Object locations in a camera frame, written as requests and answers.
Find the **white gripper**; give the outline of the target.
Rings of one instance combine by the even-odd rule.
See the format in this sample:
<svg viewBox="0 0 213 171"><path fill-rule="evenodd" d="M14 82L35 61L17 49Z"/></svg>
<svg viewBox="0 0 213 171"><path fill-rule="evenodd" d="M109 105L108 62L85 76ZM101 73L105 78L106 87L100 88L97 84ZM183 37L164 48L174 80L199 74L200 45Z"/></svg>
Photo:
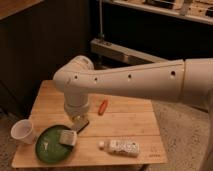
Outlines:
<svg viewBox="0 0 213 171"><path fill-rule="evenodd" d="M70 106L65 103L64 110L72 122L77 122L79 120L87 118L89 111L89 103L86 103L82 106Z"/></svg>

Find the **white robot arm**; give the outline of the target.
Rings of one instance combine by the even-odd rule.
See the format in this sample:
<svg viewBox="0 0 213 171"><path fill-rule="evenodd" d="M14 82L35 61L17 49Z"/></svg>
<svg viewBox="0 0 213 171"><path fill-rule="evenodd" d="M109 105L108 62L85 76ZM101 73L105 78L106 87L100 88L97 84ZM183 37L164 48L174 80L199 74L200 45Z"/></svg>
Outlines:
<svg viewBox="0 0 213 171"><path fill-rule="evenodd" d="M82 55L71 59L54 76L70 115L88 111L90 93L180 102L209 113L208 145L200 171L213 171L213 58L173 60L96 70Z"/></svg>

